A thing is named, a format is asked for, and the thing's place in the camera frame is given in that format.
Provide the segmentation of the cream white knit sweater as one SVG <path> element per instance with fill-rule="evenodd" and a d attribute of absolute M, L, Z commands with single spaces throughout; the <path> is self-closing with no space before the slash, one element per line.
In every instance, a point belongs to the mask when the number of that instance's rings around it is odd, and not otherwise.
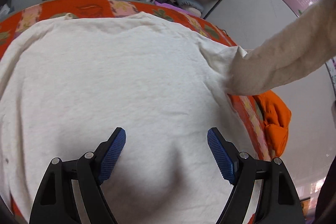
<path fill-rule="evenodd" d="M 320 0 L 254 50 L 146 12 L 34 23 L 1 58 L 1 191 L 25 221 L 54 158 L 113 130 L 126 145 L 103 192 L 119 223 L 215 223 L 230 195 L 212 127 L 252 150 L 230 95 L 292 83 L 335 55 L 335 0 Z"/>

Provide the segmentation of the orange garment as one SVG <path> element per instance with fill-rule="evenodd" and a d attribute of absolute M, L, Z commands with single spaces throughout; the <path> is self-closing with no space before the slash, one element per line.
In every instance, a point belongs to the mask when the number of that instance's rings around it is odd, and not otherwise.
<path fill-rule="evenodd" d="M 271 158 L 280 157 L 289 137 L 291 111 L 273 91 L 253 96 L 262 114 L 262 129 Z"/>

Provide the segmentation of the grey blue pillow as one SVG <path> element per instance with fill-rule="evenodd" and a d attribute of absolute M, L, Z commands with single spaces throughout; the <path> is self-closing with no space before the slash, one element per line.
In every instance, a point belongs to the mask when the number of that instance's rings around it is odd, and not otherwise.
<path fill-rule="evenodd" d="M 198 17 L 202 16 L 204 7 L 197 0 L 173 0 L 173 1 L 179 8 L 193 14 L 194 16 Z"/>

